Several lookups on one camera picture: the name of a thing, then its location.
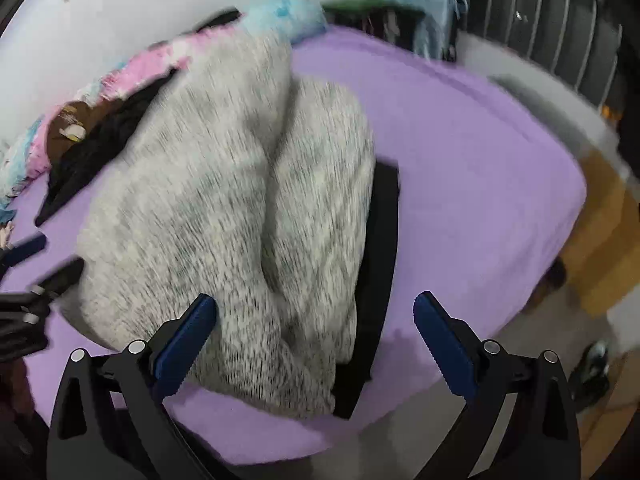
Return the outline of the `grey white knit sweater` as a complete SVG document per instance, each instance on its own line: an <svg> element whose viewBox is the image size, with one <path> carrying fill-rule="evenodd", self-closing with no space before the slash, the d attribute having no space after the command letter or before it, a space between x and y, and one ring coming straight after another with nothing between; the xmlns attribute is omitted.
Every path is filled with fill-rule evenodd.
<svg viewBox="0 0 640 480"><path fill-rule="evenodd" d="M352 92L296 75L276 34L222 36L107 167L64 318L120 350L211 296L192 378L272 414L329 414L355 347L374 166Z"/></svg>

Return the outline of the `black unfolded garment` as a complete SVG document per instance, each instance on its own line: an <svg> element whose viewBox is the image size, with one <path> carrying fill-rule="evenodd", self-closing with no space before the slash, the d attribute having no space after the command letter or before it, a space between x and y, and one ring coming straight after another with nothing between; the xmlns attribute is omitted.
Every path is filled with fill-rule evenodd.
<svg viewBox="0 0 640 480"><path fill-rule="evenodd" d="M153 80L123 101L109 105L85 140L69 148L52 164L48 192L34 220L35 226L46 223L126 148L160 89L176 73L178 68L173 68L166 76Z"/></svg>

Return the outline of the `black shoe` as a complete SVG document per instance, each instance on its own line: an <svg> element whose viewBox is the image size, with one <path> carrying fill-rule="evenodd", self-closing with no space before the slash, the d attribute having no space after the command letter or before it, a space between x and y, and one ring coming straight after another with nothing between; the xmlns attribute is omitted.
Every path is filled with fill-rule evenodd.
<svg viewBox="0 0 640 480"><path fill-rule="evenodd" d="M608 393L609 368L608 344L605 341L595 341L582 352L578 364L568 378L570 395L577 413L597 404Z"/></svg>

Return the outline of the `pink blue floral quilt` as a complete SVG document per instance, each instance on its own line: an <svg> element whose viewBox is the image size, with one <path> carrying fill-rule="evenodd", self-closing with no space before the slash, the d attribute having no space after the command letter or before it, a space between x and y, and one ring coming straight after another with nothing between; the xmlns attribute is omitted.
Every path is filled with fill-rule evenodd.
<svg viewBox="0 0 640 480"><path fill-rule="evenodd" d="M185 68L197 55L224 32L235 29L260 35L273 30L293 44L326 30L326 18L320 4L311 0L267 0L241 12L224 9L198 26L171 40L153 44L117 65L101 78L78 90L73 99L55 105L8 143L1 144L1 221L11 221L12 202L29 183L52 169L46 153L48 127L68 102L90 105L102 101L116 104L173 68Z"/></svg>

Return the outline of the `black garment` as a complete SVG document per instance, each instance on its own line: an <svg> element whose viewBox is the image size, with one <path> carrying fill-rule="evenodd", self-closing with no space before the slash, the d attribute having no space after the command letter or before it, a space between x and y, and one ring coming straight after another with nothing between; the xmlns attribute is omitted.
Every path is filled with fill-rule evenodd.
<svg viewBox="0 0 640 480"><path fill-rule="evenodd" d="M166 76L153 80L123 101L109 105L85 140L69 148L52 164L48 192L34 220L35 226L46 223L126 148L160 89L176 73L178 68L173 68Z"/></svg>
<svg viewBox="0 0 640 480"><path fill-rule="evenodd" d="M357 330L352 357L336 366L333 415L354 414L371 370L386 319L398 245L399 170L384 160L374 166L366 244L355 289Z"/></svg>

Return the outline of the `cardboard box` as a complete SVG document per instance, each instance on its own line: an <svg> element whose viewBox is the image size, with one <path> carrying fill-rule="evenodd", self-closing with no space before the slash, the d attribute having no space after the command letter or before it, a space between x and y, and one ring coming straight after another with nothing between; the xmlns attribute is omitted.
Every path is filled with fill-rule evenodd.
<svg viewBox="0 0 640 480"><path fill-rule="evenodd" d="M587 198L561 260L579 307L600 316L639 284L639 204L600 152L580 166Z"/></svg>

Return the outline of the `green cloth on rack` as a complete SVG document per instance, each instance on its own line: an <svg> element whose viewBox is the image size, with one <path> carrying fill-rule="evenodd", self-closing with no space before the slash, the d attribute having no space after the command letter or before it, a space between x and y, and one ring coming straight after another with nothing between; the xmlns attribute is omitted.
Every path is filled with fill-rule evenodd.
<svg viewBox="0 0 640 480"><path fill-rule="evenodd" d="M360 30L408 51L425 18L424 11L390 0L329 0L321 6L329 23Z"/></svg>

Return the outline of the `brown cartoon pillow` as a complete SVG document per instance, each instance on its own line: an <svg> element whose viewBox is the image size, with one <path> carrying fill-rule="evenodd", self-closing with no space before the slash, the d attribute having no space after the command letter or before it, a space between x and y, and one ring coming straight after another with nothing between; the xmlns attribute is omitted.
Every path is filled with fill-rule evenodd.
<svg viewBox="0 0 640 480"><path fill-rule="evenodd" d="M108 101L94 105L84 101L66 103L48 127L46 153L51 165L59 162L75 144L85 140L111 107L112 103Z"/></svg>

